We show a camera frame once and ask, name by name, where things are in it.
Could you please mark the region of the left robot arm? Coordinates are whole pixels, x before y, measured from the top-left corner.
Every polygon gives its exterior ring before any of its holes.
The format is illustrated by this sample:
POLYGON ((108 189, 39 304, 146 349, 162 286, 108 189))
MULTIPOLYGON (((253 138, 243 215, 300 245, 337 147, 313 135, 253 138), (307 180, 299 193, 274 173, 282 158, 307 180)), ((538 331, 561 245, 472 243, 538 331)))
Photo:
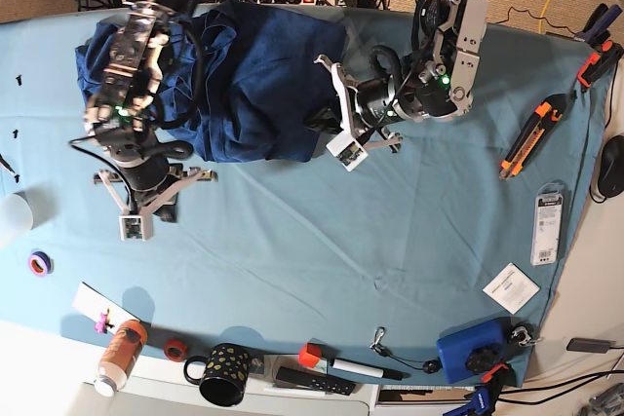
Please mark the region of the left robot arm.
POLYGON ((400 151, 402 137, 390 131, 392 124, 465 115, 472 108, 487 14, 488 0, 416 0, 410 55, 374 46, 367 81, 318 56, 316 63, 331 74, 337 104, 310 115, 307 128, 329 134, 327 150, 352 171, 372 149, 400 151))

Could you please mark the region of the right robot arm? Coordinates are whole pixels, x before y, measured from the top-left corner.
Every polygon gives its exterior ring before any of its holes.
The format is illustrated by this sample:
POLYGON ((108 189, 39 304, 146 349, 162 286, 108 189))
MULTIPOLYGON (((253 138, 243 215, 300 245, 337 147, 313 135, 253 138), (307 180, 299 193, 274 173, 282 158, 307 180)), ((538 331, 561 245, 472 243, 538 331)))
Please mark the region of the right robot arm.
POLYGON ((84 113, 85 140, 104 151, 106 167, 95 179, 119 210, 122 240, 147 241, 153 221, 176 221, 177 195, 198 181, 215 181, 212 170, 186 168, 191 144, 159 141, 159 129, 171 130, 197 111, 205 85, 204 53, 191 23, 191 0, 123 0, 130 9, 126 23, 113 37, 110 59, 103 69, 99 91, 84 113), (172 28, 179 25, 196 52, 192 99, 188 109, 166 120, 158 90, 168 62, 161 54, 171 45, 172 28))

